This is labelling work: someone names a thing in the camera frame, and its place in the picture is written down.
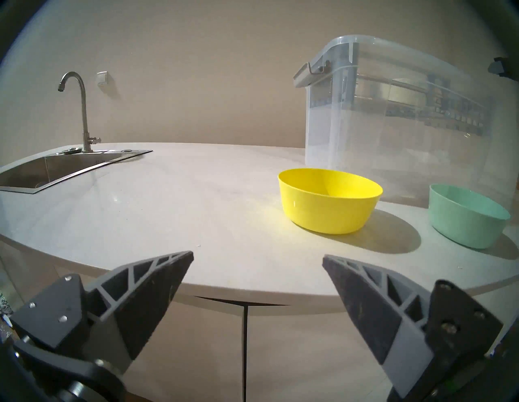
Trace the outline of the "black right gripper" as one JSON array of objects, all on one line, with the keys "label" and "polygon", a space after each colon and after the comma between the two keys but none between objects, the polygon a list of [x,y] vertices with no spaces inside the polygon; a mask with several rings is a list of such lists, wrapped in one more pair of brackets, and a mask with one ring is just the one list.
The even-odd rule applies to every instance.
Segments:
[{"label": "black right gripper", "polygon": [[498,75],[504,78],[510,78],[509,72],[509,58],[508,57],[496,57],[488,66],[488,72],[490,74]]}]

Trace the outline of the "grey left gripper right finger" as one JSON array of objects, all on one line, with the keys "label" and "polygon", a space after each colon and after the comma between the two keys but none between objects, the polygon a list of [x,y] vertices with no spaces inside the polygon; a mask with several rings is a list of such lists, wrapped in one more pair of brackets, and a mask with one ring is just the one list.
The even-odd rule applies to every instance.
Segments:
[{"label": "grey left gripper right finger", "polygon": [[484,399],[487,351],[503,325],[448,280],[428,291],[395,271],[325,255],[353,325],[382,367],[387,399]]}]

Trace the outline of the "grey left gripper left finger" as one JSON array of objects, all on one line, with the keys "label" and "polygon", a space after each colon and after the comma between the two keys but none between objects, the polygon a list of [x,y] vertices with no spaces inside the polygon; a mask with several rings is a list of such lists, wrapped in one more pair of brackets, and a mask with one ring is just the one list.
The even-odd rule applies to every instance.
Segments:
[{"label": "grey left gripper left finger", "polygon": [[192,251],[141,260],[84,284],[58,278],[11,317],[14,349],[28,361],[65,367],[108,362],[124,373],[166,314],[190,265]]}]

